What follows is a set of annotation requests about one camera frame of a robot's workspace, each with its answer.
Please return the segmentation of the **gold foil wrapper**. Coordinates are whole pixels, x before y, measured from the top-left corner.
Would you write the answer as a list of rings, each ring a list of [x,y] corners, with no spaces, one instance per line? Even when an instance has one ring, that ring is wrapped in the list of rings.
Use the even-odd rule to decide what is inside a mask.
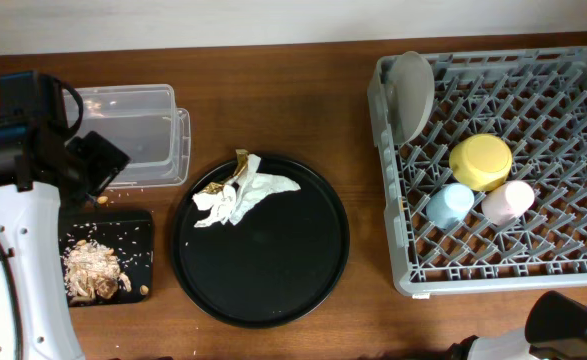
[[[218,194],[223,191],[227,185],[232,185],[239,177],[246,172],[249,160],[249,151],[246,149],[236,149],[236,159],[220,165],[210,174],[206,175],[208,183],[202,188],[201,192],[206,194]]]

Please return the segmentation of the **food scraps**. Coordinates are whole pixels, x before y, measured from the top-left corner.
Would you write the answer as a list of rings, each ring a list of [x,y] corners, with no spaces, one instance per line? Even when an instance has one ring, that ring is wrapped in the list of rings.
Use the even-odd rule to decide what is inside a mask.
[[[62,256],[64,285],[71,305],[111,300],[119,290],[130,292],[132,284],[121,270],[114,249],[96,241],[80,240]]]

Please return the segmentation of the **light blue plastic cup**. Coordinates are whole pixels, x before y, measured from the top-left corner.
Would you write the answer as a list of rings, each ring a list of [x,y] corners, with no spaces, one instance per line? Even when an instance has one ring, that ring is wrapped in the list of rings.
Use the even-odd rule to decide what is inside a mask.
[[[426,205],[426,216],[440,229],[462,221],[474,204],[474,193],[466,185],[453,183],[443,187]]]

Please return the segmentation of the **pink plastic cup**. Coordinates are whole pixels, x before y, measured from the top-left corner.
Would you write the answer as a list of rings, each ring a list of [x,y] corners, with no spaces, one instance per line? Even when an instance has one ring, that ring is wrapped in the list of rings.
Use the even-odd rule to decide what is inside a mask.
[[[490,192],[482,201],[483,215],[495,225],[504,225],[523,215],[534,203],[533,188],[521,180],[513,180]]]

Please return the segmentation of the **white paper napkin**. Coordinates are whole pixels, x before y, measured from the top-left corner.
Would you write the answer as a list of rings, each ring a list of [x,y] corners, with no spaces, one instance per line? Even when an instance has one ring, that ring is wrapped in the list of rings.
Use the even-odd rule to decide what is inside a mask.
[[[259,156],[249,154],[246,166],[232,180],[232,184],[238,185],[237,201],[229,216],[232,225],[237,225],[250,210],[267,196],[295,192],[301,189],[297,182],[286,176],[259,173],[260,163]]]

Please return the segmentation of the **grey plate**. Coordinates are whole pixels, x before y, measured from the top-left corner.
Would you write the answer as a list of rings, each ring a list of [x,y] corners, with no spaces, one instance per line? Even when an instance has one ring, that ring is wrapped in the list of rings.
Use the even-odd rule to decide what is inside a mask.
[[[402,54],[387,72],[386,89],[393,141],[403,145],[422,132],[431,114],[435,84],[430,64],[417,52]]]

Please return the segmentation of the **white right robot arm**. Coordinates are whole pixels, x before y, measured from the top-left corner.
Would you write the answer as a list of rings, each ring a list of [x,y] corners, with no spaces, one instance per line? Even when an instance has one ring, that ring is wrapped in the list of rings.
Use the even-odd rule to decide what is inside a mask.
[[[587,305],[557,291],[544,293],[524,327],[499,337],[470,336],[452,344],[444,360],[587,359]]]

